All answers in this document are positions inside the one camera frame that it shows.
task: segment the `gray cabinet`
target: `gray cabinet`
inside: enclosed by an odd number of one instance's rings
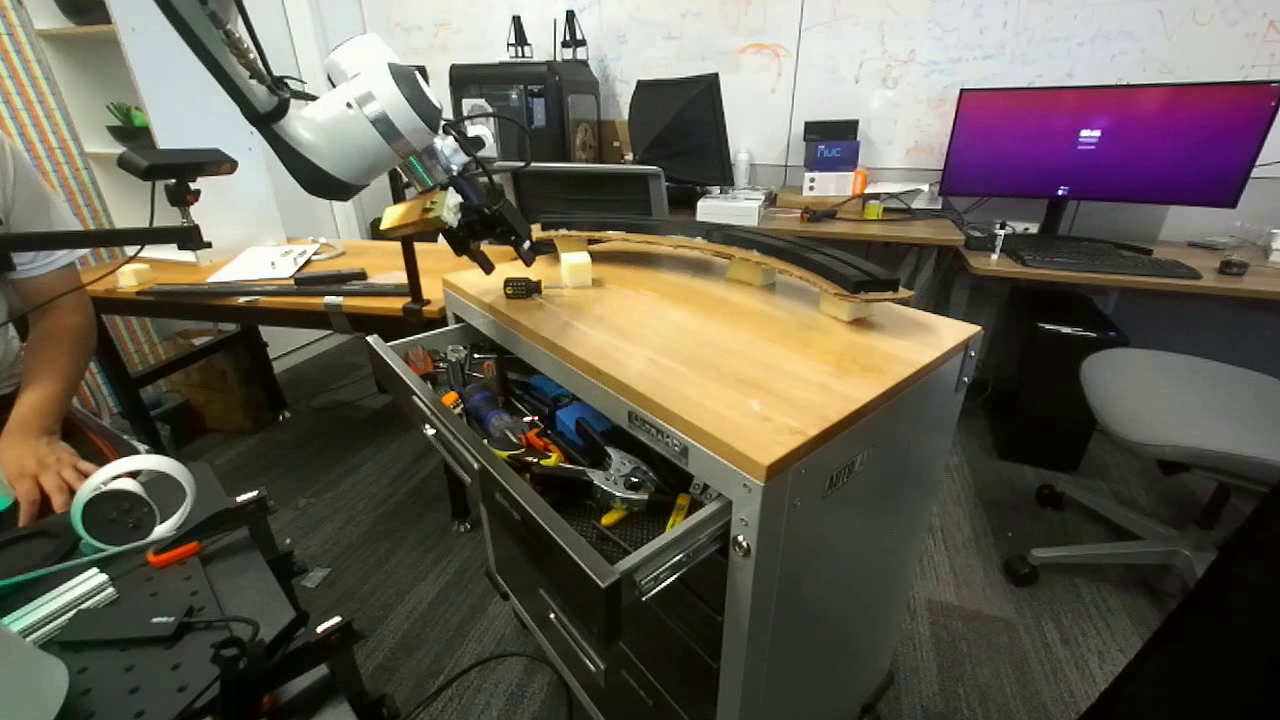
[[[597,714],[856,714],[894,669],[973,329],[911,307],[806,319],[780,297],[679,266],[610,262],[597,288],[548,280],[538,301],[506,301],[495,274],[443,280],[443,337],[371,349],[481,498],[493,574],[581,698]],[[717,324],[774,345],[717,349]],[[599,552],[599,528],[512,472],[405,360],[450,345],[495,349],[568,388],[679,469],[695,510]],[[816,388],[751,379],[776,367],[806,367]]]

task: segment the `cabinet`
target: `cabinet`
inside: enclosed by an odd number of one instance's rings
[[[81,140],[86,164],[110,203],[111,223],[150,223],[151,189],[118,168],[126,143],[110,130],[110,104],[146,104],[118,27],[74,25],[56,0],[23,0],[23,11],[39,63],[48,69],[56,100]],[[158,198],[158,223],[177,223],[177,210],[164,203],[164,194]]]
[[[597,255],[597,288],[538,262],[534,301],[506,271],[528,266],[443,280],[452,337],[371,349],[481,495],[493,574],[577,695],[597,714],[856,714],[894,672],[976,329],[915,307],[841,324],[687,255]],[[695,514],[599,555],[409,373],[432,345],[493,345],[574,388],[693,475]]]

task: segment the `keyboard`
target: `keyboard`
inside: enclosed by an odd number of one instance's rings
[[[1057,271],[1199,280],[1197,266],[1188,266],[1180,260],[1164,260],[1164,255],[1062,250],[1062,247],[1017,247],[1009,255],[1028,262],[1028,266],[1057,266]]]
[[[1053,271],[1199,280],[1197,266],[1152,255],[1144,244],[1092,235],[1009,235],[1005,255]]]

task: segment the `tape roll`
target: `tape roll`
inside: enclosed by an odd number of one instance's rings
[[[179,503],[161,514],[151,482],[177,482]],[[122,456],[98,469],[74,498],[74,528],[87,546],[134,546],[172,536],[196,503],[196,475],[172,456]]]

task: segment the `person's arm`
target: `person's arm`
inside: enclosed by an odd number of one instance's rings
[[[60,439],[60,424],[91,360],[98,319],[77,266],[18,280],[14,290],[29,307],[29,341],[22,390],[0,433],[0,472],[22,503],[22,522],[34,522],[44,508],[64,510],[91,472]]]

